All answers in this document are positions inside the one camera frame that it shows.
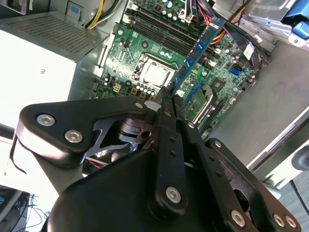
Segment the green circuit board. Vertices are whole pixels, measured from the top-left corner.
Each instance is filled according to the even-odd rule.
[[[162,10],[168,8],[164,8],[167,3],[162,0],[135,0],[134,2],[129,0],[128,5],[132,4],[137,4],[146,9],[147,12],[151,11],[150,14],[156,15],[157,18],[163,18],[165,24],[169,22],[192,37],[198,37],[203,30],[203,27],[196,29],[192,24],[183,22],[179,18],[173,20],[166,14],[163,15]],[[162,6],[160,12],[156,8],[158,4]],[[184,3],[181,0],[175,0],[173,7],[169,8],[169,12],[172,13],[172,16],[175,16],[183,8]],[[123,23],[118,24],[115,28],[115,38],[104,65],[102,79],[96,90],[96,98],[133,95],[144,101],[153,101],[160,90],[160,86],[169,82],[169,73],[173,74],[185,59],[184,52],[181,52],[179,48],[183,44],[187,46],[184,47],[184,50],[187,51],[190,41],[186,40],[182,43],[179,35],[167,33],[164,38],[171,38],[175,42],[175,46],[178,46],[176,49],[170,43],[164,43],[157,37],[155,38],[155,32],[158,31],[162,34],[166,26],[160,27],[158,24],[153,24],[149,19],[139,18],[135,14],[131,14],[130,17],[137,20],[137,24],[142,25],[142,27],[135,31],[134,26],[136,24]],[[214,108],[209,113],[209,117],[199,122],[201,123],[199,129],[202,126],[212,129],[234,103],[236,97],[248,88],[250,85],[248,80],[251,79],[252,81],[252,77],[257,72],[257,70],[244,67],[241,63],[232,59],[232,57],[240,57],[242,51],[228,36],[225,36],[221,42],[208,51],[210,55],[208,56],[206,51],[205,63],[199,62],[195,65],[177,92],[186,99],[191,89],[198,87],[183,109],[185,117],[191,121],[194,121],[208,102],[207,95],[202,91],[202,87],[209,86],[215,92],[217,101]],[[230,71],[235,65],[242,69],[238,75]],[[146,67],[149,72],[143,74]],[[162,75],[167,77],[164,82],[158,84]],[[205,137],[210,130],[203,131],[203,137]]]

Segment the pcie slot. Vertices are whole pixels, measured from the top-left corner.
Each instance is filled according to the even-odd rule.
[[[131,27],[137,33],[140,33],[140,34],[142,34],[146,37],[151,38],[155,42],[162,44],[163,46],[177,52],[180,55],[183,55],[184,57],[186,57],[188,55],[188,53],[190,52],[190,50],[192,49],[189,45],[186,46],[186,45],[183,45],[183,44],[179,44],[179,42],[174,41],[171,38],[166,37],[165,35],[162,35],[158,31],[154,31],[150,27],[144,26],[140,22],[136,22],[136,23],[132,24]],[[202,64],[203,61],[204,61],[204,58],[205,58],[205,56],[202,56],[199,59],[198,63]]]
[[[210,114],[210,117],[207,118],[207,120],[205,121],[205,123],[202,125],[202,127],[199,129],[199,131],[201,132],[201,134],[203,134],[205,132],[205,130],[207,130],[207,128],[209,127],[209,125],[212,123],[212,121],[217,117],[217,115],[220,113],[220,111],[223,109],[223,107],[225,106],[225,102],[226,102],[227,98],[222,99],[221,101],[219,101],[219,103],[216,105],[216,109]]]

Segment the silver screw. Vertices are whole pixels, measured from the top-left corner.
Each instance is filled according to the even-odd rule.
[[[278,225],[284,227],[284,221],[281,219],[281,217],[279,217],[277,214],[274,214],[273,217]]]
[[[37,122],[43,126],[50,127],[55,124],[55,119],[50,115],[39,115]]]
[[[172,115],[170,114],[170,112],[169,111],[167,111],[167,110],[165,110],[164,111],[164,113],[167,115],[167,116],[169,116],[169,117],[171,117]]]
[[[64,134],[64,137],[66,138],[66,140],[73,144],[78,144],[83,140],[82,134],[76,130],[68,130]]]
[[[245,227],[246,222],[243,216],[237,211],[237,210],[232,210],[231,211],[231,216],[233,221],[239,225],[240,227]]]
[[[166,196],[175,204],[178,204],[182,199],[180,192],[172,186],[166,188]]]
[[[214,144],[215,144],[217,147],[221,147],[221,143],[219,143],[218,141],[214,141]]]
[[[293,228],[296,228],[296,223],[291,219],[289,216],[285,215],[286,221],[292,226]]]
[[[138,102],[136,102],[135,105],[136,105],[138,108],[140,108],[140,109],[144,108],[143,105],[140,104],[140,103],[138,103]]]
[[[191,128],[194,128],[194,124],[192,122],[188,122],[188,126],[191,127]]]

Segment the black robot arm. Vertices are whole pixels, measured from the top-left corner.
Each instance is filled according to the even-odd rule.
[[[164,88],[158,103],[116,97],[24,108],[19,143],[63,170],[102,150],[138,144],[67,187],[47,231],[301,231],[221,141],[201,139],[181,105]]]

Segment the red wire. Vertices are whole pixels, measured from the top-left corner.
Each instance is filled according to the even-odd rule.
[[[222,36],[220,39],[214,41],[214,42],[211,42],[211,45],[214,45],[214,44],[217,44],[219,43],[222,39],[223,39],[224,36]]]
[[[201,7],[200,7],[199,5],[197,5],[197,7],[198,7],[199,11],[201,12],[201,14],[202,14],[202,16],[203,16],[206,25],[208,25],[208,24],[210,23],[210,20],[209,20],[208,17],[204,14],[204,12],[202,11]],[[223,37],[224,37],[224,35],[223,35],[220,39],[211,42],[211,45],[214,45],[214,44],[219,43],[219,42],[223,39]]]
[[[95,166],[96,168],[101,168],[100,166],[96,165],[94,162],[91,162],[90,160],[88,160],[89,163],[91,163],[93,166]]]

